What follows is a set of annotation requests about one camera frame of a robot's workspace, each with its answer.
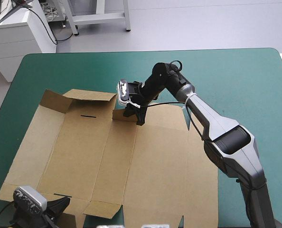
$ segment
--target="white desk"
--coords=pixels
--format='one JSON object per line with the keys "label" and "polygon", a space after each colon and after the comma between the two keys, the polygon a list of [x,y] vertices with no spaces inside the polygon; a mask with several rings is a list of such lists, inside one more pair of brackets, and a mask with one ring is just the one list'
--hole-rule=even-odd
{"label": "white desk", "polygon": [[[8,0],[3,0],[1,10],[6,8],[7,2]],[[41,17],[53,37],[38,0],[34,0],[29,5]],[[8,9],[0,14],[0,19],[9,9],[11,9],[10,2]],[[28,9],[22,8],[0,23],[0,72],[8,82],[13,80],[25,55],[55,52],[56,45],[49,39],[41,21]]]}

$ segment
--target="wires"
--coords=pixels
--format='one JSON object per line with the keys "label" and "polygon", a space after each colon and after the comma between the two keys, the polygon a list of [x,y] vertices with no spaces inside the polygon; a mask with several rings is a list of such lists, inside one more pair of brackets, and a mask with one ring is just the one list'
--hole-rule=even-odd
{"label": "wires", "polygon": [[58,16],[55,6],[50,6],[47,2],[42,2],[40,5],[48,22],[53,21]]}
{"label": "wires", "polygon": [[13,204],[14,201],[12,202],[9,202],[5,207],[3,207],[3,209],[0,211],[0,215],[2,214],[2,212],[8,207],[10,206],[11,204]]}
{"label": "wires", "polygon": [[6,7],[0,12],[0,14],[8,8],[9,2],[10,2],[10,0],[8,0]]}
{"label": "wires", "polygon": [[51,37],[50,33],[48,32],[48,29],[46,28],[46,26],[45,26],[44,22],[42,21],[41,17],[40,17],[35,11],[33,11],[32,9],[26,7],[25,5],[23,5],[23,4],[21,4],[21,3],[18,3],[16,0],[13,0],[13,1],[14,1],[16,4],[18,4],[18,5],[20,5],[20,6],[24,7],[24,8],[26,8],[26,9],[28,9],[28,10],[31,11],[31,12],[33,12],[33,13],[37,16],[37,18],[39,18],[39,20],[41,21],[42,25],[44,26],[44,28],[45,28],[45,30],[46,30],[46,33],[48,34],[48,36],[49,36],[49,38],[50,38],[50,40],[51,40],[51,42],[52,42],[53,44],[57,45],[59,42],[68,40],[68,39],[70,39],[70,38],[72,37],[73,33],[72,33],[68,38],[66,38],[66,39],[58,40],[58,39],[56,38],[54,32],[51,30],[51,33],[52,33],[52,35],[53,35],[53,37],[54,37],[54,39],[52,39],[52,37]]}
{"label": "wires", "polygon": [[168,105],[168,104],[184,104],[184,102],[164,102],[164,103],[150,104],[150,105],[145,105],[145,106],[140,105],[140,107],[147,108],[147,107],[153,107],[157,105]]}

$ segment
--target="cardboard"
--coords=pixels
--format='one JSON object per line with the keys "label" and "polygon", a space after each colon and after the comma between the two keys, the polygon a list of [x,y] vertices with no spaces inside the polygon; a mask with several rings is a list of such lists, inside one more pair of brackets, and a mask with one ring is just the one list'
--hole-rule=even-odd
{"label": "cardboard", "polygon": [[47,200],[70,196],[62,228],[82,228],[86,215],[111,219],[121,205],[126,228],[176,228],[182,216],[185,228],[217,227],[217,168],[181,108],[151,107],[137,126],[135,116],[113,110],[115,102],[111,93],[47,90],[0,200],[11,201],[21,185]]}

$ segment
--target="green table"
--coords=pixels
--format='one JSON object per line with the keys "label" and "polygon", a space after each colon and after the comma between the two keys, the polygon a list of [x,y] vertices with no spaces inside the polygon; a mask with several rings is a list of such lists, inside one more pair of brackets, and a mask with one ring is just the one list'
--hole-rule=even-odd
{"label": "green table", "polygon": [[[274,214],[282,222],[282,60],[271,48],[26,56],[0,108],[0,187],[45,89],[115,92],[120,78],[144,81],[155,63],[174,59],[183,62],[183,74],[205,101],[256,136]],[[167,91],[158,100],[165,101],[174,101]],[[221,172],[218,178],[219,226],[249,226],[235,179]],[[112,221],[88,217],[85,226],[121,223],[122,217],[121,211]]]}

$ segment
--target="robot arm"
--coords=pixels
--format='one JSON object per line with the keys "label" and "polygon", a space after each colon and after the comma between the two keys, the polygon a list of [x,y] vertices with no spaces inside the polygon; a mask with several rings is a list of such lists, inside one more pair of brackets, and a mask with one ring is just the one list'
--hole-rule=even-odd
{"label": "robot arm", "polygon": [[179,68],[173,62],[157,63],[144,84],[123,79],[119,82],[119,102],[126,106],[124,116],[136,114],[137,124],[143,125],[148,104],[166,88],[203,125],[201,138],[209,159],[228,177],[238,178],[251,227],[282,228],[273,216],[254,136],[238,121],[221,116],[201,100],[195,87],[180,73],[181,62],[177,61]]}

